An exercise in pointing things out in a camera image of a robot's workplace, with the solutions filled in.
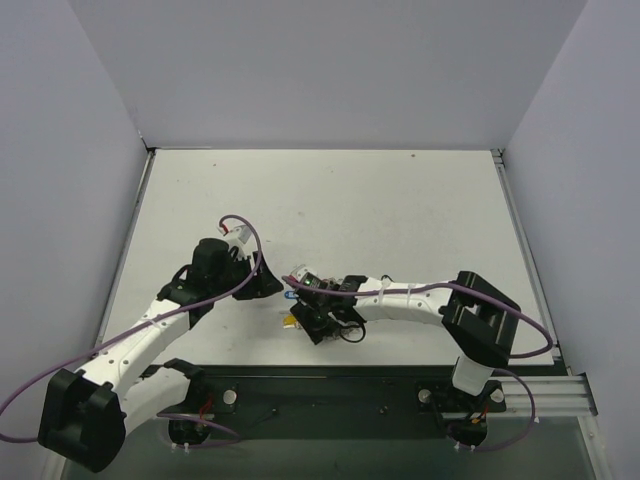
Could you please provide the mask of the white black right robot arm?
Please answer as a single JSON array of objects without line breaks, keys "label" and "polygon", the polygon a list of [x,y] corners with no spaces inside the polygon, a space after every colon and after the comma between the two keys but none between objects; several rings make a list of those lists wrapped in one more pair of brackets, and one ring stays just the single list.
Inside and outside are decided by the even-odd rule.
[{"label": "white black right robot arm", "polygon": [[296,303],[291,315],[314,344],[366,330],[374,321],[409,321],[444,328],[461,350],[452,386],[478,397],[492,373],[509,363],[520,307],[479,275],[461,271],[445,288],[348,275],[322,279],[303,267],[286,277]]}]

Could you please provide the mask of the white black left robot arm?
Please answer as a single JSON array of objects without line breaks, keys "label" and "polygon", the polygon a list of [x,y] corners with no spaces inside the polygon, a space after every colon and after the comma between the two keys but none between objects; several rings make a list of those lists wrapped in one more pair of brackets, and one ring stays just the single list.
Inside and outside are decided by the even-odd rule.
[{"label": "white black left robot arm", "polygon": [[161,288],[129,333],[106,342],[77,370],[62,368],[51,377],[38,444],[92,472],[104,470],[128,433],[156,411],[175,404],[189,412],[204,402],[205,387],[189,377],[187,365],[163,379],[153,377],[149,392],[128,400],[127,393],[151,363],[220,299],[261,299],[282,289],[262,254],[245,254],[242,241],[200,240],[190,264]]}]

